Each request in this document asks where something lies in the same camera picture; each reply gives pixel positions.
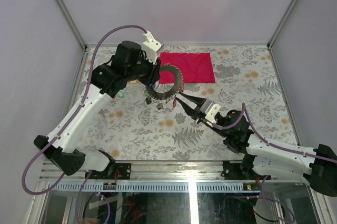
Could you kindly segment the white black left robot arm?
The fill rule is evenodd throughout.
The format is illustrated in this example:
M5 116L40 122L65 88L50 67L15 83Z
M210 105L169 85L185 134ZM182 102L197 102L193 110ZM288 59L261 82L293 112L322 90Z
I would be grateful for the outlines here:
M80 151L80 137L102 107L124 89L128 82L138 80L152 86L160 78L158 54L164 45L149 40L139 45L123 41L111 59L97 66L88 78L89 87L60 124L47 136L38 135L34 145L67 176L80 169L95 170L104 179L115 174L114 159L104 151Z

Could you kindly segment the green tag key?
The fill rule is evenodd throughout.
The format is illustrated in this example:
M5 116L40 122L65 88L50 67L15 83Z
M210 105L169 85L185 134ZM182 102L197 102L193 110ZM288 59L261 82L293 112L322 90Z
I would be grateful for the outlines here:
M117 95L123 99L124 98L124 93L122 91L118 91Z

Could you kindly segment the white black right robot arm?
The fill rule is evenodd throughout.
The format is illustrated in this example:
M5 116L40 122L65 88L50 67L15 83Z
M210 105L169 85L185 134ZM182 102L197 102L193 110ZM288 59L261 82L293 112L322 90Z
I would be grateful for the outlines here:
M190 107L179 98L186 114L203 123L224 140L236 154L243 154L240 173L246 179L277 177L307 184L325 196L336 197L336 154L327 145L304 147L268 139L253 126L245 106L221 114L219 104L205 98L183 94L196 106Z

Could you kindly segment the grey disc with key rings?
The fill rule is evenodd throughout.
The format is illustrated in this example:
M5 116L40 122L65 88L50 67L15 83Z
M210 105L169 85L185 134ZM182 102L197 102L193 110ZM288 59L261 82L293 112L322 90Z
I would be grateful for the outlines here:
M152 86L144 87L146 104L156 103L159 110L162 109L163 105L174 100L184 84L182 72L174 65L162 65L160 67L160 77L155 83L157 85L155 89Z

